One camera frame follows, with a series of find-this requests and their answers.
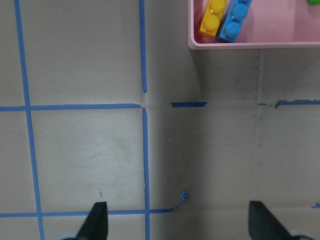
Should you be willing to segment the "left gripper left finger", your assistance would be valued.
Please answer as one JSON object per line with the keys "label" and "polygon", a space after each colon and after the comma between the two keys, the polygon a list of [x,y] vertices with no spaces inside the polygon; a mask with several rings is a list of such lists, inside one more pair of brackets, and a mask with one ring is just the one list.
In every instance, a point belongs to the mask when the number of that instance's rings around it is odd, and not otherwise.
{"label": "left gripper left finger", "polygon": [[108,237],[108,207],[106,202],[96,202],[90,210],[75,240],[106,240]]}

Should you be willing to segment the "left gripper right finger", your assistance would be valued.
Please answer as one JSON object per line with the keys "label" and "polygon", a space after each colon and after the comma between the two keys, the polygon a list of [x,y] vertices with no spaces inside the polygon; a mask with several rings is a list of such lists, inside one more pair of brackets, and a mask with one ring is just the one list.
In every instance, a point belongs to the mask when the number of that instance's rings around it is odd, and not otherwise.
{"label": "left gripper right finger", "polygon": [[290,240],[291,234],[261,201],[250,201],[248,233],[252,240]]}

